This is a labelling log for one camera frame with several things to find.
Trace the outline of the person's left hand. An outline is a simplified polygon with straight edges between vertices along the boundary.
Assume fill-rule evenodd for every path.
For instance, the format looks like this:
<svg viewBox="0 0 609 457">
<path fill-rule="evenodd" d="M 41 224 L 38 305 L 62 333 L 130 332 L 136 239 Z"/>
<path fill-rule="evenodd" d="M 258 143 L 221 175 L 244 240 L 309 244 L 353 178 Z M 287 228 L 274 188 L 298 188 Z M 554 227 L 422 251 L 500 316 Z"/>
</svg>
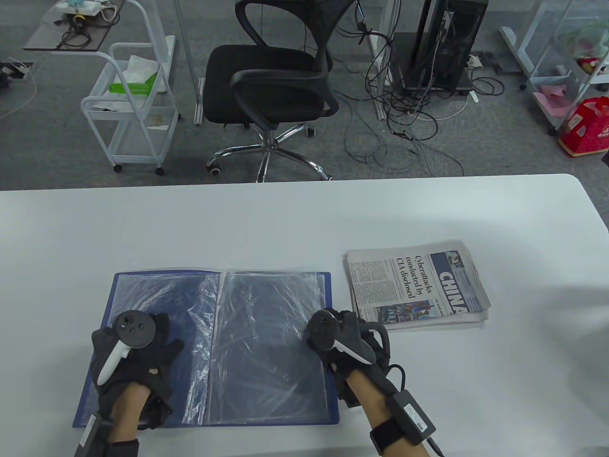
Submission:
<svg viewBox="0 0 609 457">
<path fill-rule="evenodd" d="M 129 310 L 110 327 L 93 332 L 91 380 L 98 395 L 98 411 L 109 418 L 119 398 L 132 384 L 148 390 L 138 422 L 157 428 L 172 414 L 171 366 L 184 349 L 172 341 L 166 313 Z"/>
</svg>

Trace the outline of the person's right hand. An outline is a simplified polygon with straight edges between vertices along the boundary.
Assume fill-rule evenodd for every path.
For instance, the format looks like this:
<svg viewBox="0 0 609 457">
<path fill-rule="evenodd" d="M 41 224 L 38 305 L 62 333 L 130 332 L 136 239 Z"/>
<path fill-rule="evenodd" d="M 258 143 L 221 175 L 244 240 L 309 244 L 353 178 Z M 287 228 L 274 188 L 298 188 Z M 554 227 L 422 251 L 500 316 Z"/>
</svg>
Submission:
<svg viewBox="0 0 609 457">
<path fill-rule="evenodd" d="M 324 308 L 316 311 L 306 327 L 307 345 L 334 377 L 337 390 L 346 388 L 346 380 L 361 371 L 381 392 L 397 392 L 388 380 L 390 342 L 385 327 L 366 322 L 354 311 Z"/>
</svg>

